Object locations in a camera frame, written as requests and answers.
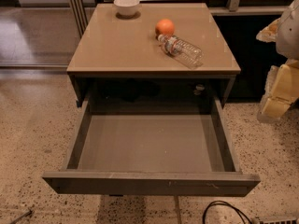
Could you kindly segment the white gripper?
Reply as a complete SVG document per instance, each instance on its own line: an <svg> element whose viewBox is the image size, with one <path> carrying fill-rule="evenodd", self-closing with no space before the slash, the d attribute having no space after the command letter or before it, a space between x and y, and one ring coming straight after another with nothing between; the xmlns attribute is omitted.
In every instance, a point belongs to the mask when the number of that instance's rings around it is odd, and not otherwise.
<svg viewBox="0 0 299 224"><path fill-rule="evenodd" d="M261 123L279 121L288 111L290 105L280 100L291 104L299 98L299 61L292 60L280 66L270 94L279 100L262 98L257 113L257 120Z"/></svg>

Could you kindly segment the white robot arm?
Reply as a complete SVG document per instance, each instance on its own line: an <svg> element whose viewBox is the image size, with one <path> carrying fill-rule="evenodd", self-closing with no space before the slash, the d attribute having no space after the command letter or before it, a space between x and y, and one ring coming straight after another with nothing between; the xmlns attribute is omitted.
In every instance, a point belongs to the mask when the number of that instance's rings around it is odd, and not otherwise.
<svg viewBox="0 0 299 224"><path fill-rule="evenodd" d="M299 99L299 0L293 0L256 39L275 42L277 53L287 58L280 67L271 66L257 114L258 121L272 123L280 120Z"/></svg>

